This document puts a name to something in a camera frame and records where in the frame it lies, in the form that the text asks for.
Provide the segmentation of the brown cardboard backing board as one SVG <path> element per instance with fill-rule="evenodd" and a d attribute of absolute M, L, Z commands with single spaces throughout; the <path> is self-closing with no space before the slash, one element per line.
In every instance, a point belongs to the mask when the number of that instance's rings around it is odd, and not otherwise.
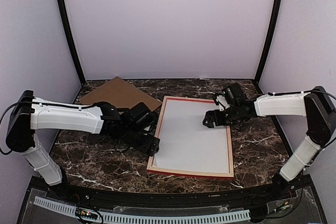
<path fill-rule="evenodd" d="M 160 100 L 153 98 L 119 77 L 113 78 L 79 99 L 79 102 L 83 105 L 91 105 L 102 101 L 109 102 L 116 108 L 128 109 L 143 102 L 151 111 L 155 111 L 162 104 Z"/>

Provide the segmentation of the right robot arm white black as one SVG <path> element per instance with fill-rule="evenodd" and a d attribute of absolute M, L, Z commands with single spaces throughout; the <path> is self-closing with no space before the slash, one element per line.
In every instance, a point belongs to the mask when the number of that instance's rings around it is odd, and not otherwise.
<path fill-rule="evenodd" d="M 303 140 L 272 178 L 268 195 L 280 199 L 288 183 L 308 168 L 319 154 L 335 142 L 335 96 L 322 86 L 306 91 L 271 92 L 248 98 L 238 83 L 213 95 L 216 109 L 207 111 L 203 125 L 208 128 L 233 126 L 252 118 L 296 118 L 306 125 Z"/>

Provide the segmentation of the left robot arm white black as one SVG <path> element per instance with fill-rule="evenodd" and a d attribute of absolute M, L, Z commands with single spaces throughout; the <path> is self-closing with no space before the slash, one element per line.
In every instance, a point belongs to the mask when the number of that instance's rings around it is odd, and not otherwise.
<path fill-rule="evenodd" d="M 21 153 L 63 201 L 74 197 L 74 189 L 40 143 L 37 130 L 107 135 L 147 156 L 159 151 L 160 140 L 151 134 L 158 117 L 143 102 L 130 109 L 116 108 L 108 102 L 74 105 L 37 98 L 31 90 L 26 90 L 7 110 L 11 112 L 5 139 L 9 151 Z"/>

